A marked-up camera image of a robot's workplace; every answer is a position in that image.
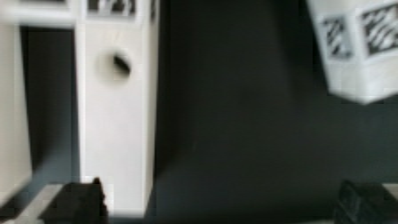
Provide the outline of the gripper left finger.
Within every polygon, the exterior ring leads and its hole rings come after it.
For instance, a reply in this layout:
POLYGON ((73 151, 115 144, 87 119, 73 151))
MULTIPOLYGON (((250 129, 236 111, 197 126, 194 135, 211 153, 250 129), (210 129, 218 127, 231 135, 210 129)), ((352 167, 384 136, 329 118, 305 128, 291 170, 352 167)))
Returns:
POLYGON ((50 184, 11 224, 108 224, 101 180, 50 184))

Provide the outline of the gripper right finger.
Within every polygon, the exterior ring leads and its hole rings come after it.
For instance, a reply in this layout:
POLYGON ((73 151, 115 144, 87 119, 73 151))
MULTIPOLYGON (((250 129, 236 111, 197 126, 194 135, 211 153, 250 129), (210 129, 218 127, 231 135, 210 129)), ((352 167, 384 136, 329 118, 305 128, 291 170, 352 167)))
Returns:
POLYGON ((380 183, 341 182, 334 224, 398 224, 398 198, 380 183))

